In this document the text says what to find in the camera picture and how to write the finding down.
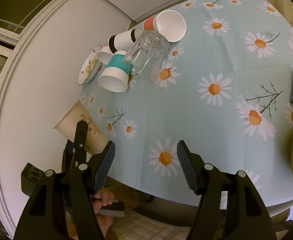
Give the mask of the person's left hand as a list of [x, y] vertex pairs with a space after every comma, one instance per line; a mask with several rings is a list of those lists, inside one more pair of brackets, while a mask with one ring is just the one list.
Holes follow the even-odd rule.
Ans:
[[105, 239], [109, 227], [114, 222], [114, 216], [99, 215], [102, 207], [112, 205], [115, 196], [107, 190], [99, 190], [91, 201], [87, 193], [77, 193], [72, 200], [74, 229], [76, 234], [72, 239]]

